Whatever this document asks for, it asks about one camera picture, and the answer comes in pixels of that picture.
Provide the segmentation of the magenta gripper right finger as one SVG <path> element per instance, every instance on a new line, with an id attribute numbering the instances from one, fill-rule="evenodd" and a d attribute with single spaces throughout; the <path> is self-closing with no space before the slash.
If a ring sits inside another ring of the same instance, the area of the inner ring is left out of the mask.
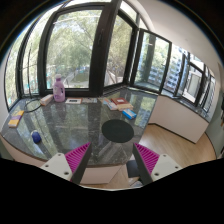
<path id="1" fill-rule="evenodd" d="M 144 185 L 182 169 L 182 167 L 169 155 L 159 155 L 153 150 L 138 143 L 133 144 L 133 155 L 137 162 L 140 178 Z"/>

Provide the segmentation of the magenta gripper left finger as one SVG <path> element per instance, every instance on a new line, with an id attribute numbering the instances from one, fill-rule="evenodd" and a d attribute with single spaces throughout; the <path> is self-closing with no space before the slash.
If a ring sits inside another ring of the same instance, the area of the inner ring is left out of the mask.
<path id="1" fill-rule="evenodd" d="M 79 184 L 92 152 L 90 142 L 79 146 L 66 154 L 57 153 L 41 168 L 65 180 Z"/>

